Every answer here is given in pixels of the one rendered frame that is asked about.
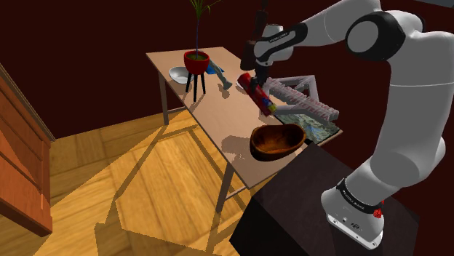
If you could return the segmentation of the light wooden table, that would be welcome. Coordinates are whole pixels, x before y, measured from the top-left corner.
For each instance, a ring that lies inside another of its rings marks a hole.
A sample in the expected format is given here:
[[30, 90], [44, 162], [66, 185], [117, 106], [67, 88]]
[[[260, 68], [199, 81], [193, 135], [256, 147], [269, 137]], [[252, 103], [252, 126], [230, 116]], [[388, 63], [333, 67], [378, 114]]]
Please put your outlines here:
[[169, 124], [166, 87], [179, 97], [204, 133], [226, 160], [215, 211], [222, 211], [225, 201], [240, 191], [251, 189], [288, 165], [307, 145], [276, 161], [258, 161], [250, 153], [250, 135], [265, 124], [280, 125], [273, 116], [260, 117], [250, 97], [236, 88], [224, 91], [217, 76], [204, 78], [207, 92], [193, 97], [186, 87], [170, 78], [169, 70], [183, 65], [185, 50], [149, 52], [146, 56], [159, 72], [159, 86], [164, 123]]

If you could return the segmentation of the landscape picture book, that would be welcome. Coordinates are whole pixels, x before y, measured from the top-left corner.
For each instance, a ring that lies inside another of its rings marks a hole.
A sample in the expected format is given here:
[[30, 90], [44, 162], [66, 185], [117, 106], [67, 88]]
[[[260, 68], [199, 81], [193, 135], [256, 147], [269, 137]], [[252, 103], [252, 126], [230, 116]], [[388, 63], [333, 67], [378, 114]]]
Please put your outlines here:
[[305, 114], [275, 115], [283, 124], [297, 124], [305, 132], [306, 137], [319, 144], [336, 135], [341, 129], [334, 123], [322, 124]]

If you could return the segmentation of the white bowl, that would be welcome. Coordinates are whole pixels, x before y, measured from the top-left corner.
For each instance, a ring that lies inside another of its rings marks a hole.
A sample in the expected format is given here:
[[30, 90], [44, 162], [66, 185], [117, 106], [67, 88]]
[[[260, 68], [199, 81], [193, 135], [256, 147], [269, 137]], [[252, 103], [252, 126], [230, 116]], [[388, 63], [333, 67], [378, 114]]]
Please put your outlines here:
[[188, 81], [189, 72], [185, 66], [178, 66], [169, 69], [170, 78], [179, 83], [179, 84], [186, 84]]

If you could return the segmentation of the orange wooden chest of drawers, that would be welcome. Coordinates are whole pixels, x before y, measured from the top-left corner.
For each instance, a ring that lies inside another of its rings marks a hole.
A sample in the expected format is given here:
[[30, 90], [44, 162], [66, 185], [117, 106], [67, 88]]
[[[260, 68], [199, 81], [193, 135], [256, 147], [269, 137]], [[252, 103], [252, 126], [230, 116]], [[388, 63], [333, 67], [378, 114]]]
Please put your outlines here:
[[0, 64], [0, 215], [37, 236], [52, 233], [49, 151], [54, 140]]

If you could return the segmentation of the white dish rack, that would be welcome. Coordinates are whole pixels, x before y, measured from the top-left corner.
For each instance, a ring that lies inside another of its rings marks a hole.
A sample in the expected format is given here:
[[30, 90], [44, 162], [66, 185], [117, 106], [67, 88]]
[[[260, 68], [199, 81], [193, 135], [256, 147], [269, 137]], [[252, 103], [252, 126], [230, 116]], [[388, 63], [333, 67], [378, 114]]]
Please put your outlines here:
[[276, 107], [275, 115], [305, 114], [323, 124], [339, 116], [338, 110], [319, 101], [314, 75], [268, 78], [263, 90], [285, 102], [285, 105]]

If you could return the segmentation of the dark robot stand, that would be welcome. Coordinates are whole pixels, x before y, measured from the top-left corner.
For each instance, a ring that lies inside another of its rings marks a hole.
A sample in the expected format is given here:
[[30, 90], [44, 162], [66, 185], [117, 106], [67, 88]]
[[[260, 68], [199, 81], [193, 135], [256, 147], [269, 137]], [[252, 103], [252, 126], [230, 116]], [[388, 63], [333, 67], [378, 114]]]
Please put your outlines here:
[[384, 235], [368, 250], [329, 224], [321, 195], [351, 173], [310, 146], [250, 200], [230, 242], [239, 256], [413, 256], [419, 217], [394, 198], [384, 201]]

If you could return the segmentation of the long red box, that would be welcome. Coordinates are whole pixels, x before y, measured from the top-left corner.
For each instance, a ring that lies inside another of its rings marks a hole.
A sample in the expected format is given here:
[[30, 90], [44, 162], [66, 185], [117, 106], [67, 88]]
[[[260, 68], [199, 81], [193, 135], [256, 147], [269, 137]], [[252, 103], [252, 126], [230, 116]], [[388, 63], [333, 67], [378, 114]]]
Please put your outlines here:
[[245, 90], [264, 116], [274, 114], [276, 105], [262, 90], [256, 77], [251, 77], [249, 73], [243, 73], [237, 79], [237, 83]]

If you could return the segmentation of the brown wooden bowl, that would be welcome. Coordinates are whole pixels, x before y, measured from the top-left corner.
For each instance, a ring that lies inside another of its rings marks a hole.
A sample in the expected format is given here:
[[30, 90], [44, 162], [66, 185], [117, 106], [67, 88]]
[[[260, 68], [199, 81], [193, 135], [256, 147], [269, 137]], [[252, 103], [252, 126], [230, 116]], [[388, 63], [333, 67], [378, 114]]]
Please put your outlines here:
[[275, 161], [295, 152], [306, 140], [297, 124], [263, 125], [250, 136], [250, 153], [258, 161]]

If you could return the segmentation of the red potted plant on legs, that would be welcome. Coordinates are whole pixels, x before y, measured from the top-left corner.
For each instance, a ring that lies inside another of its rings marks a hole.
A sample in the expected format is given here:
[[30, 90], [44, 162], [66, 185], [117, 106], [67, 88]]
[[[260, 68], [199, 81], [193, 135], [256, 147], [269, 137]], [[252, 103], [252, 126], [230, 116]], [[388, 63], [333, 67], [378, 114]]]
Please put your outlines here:
[[198, 83], [201, 82], [202, 85], [202, 92], [205, 94], [205, 83], [204, 83], [204, 73], [207, 70], [207, 67], [210, 63], [210, 57], [208, 54], [202, 52], [199, 49], [199, 24], [202, 14], [205, 10], [211, 12], [211, 6], [214, 4], [222, 1], [222, 0], [215, 0], [211, 4], [205, 4], [204, 0], [189, 0], [191, 2], [192, 7], [196, 13], [196, 48], [195, 50], [190, 50], [184, 53], [183, 60], [186, 70], [188, 71], [188, 78], [186, 82], [186, 92], [189, 90], [189, 84], [191, 78], [193, 78], [193, 95], [194, 95], [194, 102], [197, 100], [197, 88]]

